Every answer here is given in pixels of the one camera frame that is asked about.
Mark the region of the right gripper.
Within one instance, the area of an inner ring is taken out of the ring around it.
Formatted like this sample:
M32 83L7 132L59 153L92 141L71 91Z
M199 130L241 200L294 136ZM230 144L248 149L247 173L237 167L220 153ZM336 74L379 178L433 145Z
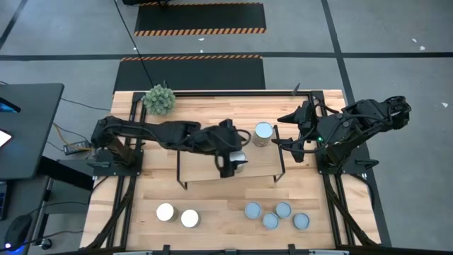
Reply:
M323 137L317 130L322 117L318 116L315 105L310 101L303 102L300 110L302 111L300 119L299 114L296 112L284 115L277 119L280 123L298 123L298 128L302 138L299 149L306 150L306 152L300 152L298 154L299 163L304 161L305 154L319 153L323 150L321 147L323 145ZM271 141L277 145L293 145L299 142L299 140L293 139L271 139ZM316 149L305 149L304 144L306 142L316 142L318 146Z

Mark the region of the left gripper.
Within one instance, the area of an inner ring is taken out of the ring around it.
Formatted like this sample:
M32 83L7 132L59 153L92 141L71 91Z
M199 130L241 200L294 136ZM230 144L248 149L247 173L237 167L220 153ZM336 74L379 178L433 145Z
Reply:
M242 136L233 125L232 119L226 119L218 125L205 128L210 148L207 150L214 155L214 164L221 178L235 175L239 166L248 163L243 160Z

